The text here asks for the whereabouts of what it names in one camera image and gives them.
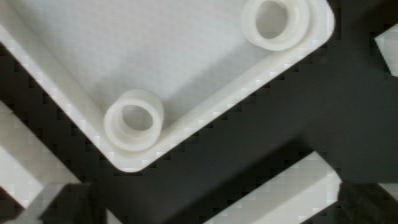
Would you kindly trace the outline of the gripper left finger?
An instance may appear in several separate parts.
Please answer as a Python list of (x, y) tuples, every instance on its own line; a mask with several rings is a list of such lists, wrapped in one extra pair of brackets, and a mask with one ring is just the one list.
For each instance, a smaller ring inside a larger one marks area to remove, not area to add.
[(39, 216), (42, 224), (106, 224), (106, 208), (90, 184), (67, 184)]

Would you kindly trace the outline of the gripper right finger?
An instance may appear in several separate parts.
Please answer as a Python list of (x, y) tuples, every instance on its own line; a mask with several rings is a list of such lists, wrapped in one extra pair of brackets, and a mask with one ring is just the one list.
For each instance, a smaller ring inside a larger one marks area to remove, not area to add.
[(339, 185), (337, 224), (398, 224), (398, 183)]

